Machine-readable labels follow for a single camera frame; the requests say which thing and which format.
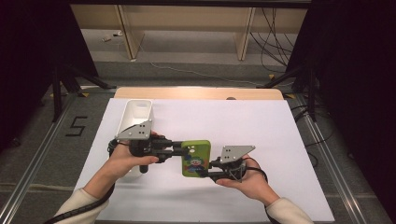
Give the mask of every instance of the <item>white sheet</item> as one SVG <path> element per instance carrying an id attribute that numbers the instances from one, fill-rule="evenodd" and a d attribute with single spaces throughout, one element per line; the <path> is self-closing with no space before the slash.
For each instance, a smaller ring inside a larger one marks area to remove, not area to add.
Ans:
<path id="1" fill-rule="evenodd" d="M 111 99 L 76 189 L 107 159 L 128 99 Z M 280 196 L 302 207 L 314 221 L 334 221 L 286 101 L 153 100 L 153 130 L 174 141 L 206 139 L 211 159 L 226 145 L 253 145 L 249 153 Z M 263 222 L 261 203 L 210 178 L 181 174 L 181 158 L 153 164 L 148 173 L 118 181 L 98 220 L 148 222 Z"/>

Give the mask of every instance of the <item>metal bracket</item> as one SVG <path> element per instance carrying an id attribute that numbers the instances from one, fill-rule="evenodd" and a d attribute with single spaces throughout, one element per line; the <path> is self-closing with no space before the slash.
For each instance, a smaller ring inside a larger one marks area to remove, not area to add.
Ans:
<path id="1" fill-rule="evenodd" d="M 231 161 L 237 161 L 242 156 L 252 151 L 254 146 L 225 146 L 221 151 L 220 163 L 227 163 Z"/>
<path id="2" fill-rule="evenodd" d="M 148 140 L 151 134 L 152 119 L 129 127 L 116 135 L 117 140 Z"/>

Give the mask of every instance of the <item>white container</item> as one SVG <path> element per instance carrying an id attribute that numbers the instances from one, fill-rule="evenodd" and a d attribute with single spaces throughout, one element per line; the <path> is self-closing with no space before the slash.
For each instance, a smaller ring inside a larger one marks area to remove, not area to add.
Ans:
<path id="1" fill-rule="evenodd" d="M 116 135 L 119 135 L 125 129 L 133 125 L 140 124 L 147 120 L 151 120 L 151 123 L 153 121 L 152 102 L 150 100 L 130 100 L 125 105 Z M 132 168 L 121 181 L 130 182 L 129 180 L 135 179 L 141 175 L 142 173 L 139 171 L 139 166 L 136 166 Z"/>
<path id="2" fill-rule="evenodd" d="M 133 125 L 150 119 L 153 119 L 150 100 L 130 100 L 125 105 L 117 135 Z"/>

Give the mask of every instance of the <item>printed number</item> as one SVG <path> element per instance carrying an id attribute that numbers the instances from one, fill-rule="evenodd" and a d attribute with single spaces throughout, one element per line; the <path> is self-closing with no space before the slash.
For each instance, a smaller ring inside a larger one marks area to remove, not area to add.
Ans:
<path id="1" fill-rule="evenodd" d="M 79 136 L 81 136 L 82 132 L 85 129 L 85 126 L 80 126 L 80 125 L 75 125 L 75 124 L 76 124 L 77 119 L 87 119 L 87 118 L 88 117 L 86 117 L 86 116 L 76 116 L 73 119 L 73 123 L 72 123 L 72 125 L 70 125 L 70 128 L 71 129 L 79 129 L 79 133 L 68 133 L 66 136 L 67 137 L 76 137 L 76 136 L 79 137 Z"/>

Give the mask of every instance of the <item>human hand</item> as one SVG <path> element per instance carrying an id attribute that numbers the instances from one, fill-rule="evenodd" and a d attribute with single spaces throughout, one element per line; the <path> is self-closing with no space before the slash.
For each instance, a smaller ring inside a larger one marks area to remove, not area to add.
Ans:
<path id="1" fill-rule="evenodd" d="M 91 180 L 85 185 L 84 190 L 91 196 L 100 199 L 105 196 L 111 186 L 136 165 L 149 165 L 157 162 L 154 156 L 135 157 L 129 151 L 129 142 L 117 144 L 110 158 L 96 172 Z"/>
<path id="2" fill-rule="evenodd" d="M 119 179 L 137 165 L 150 165 L 157 161 L 158 158 L 154 156 L 136 157 L 132 155 L 129 150 L 129 141 L 123 141 L 114 148 L 113 154 L 105 162 L 102 169 L 106 169 L 109 175 Z"/>
<path id="3" fill-rule="evenodd" d="M 245 155 L 242 158 L 246 161 L 248 167 L 260 169 L 260 165 L 251 159 L 249 155 Z M 265 181 L 262 173 L 255 170 L 247 170 L 245 175 L 242 177 L 242 183 L 236 180 L 223 178 L 217 180 L 216 184 L 227 188 L 238 189 L 248 198 L 258 200 L 266 206 L 279 199 L 279 196 Z"/>

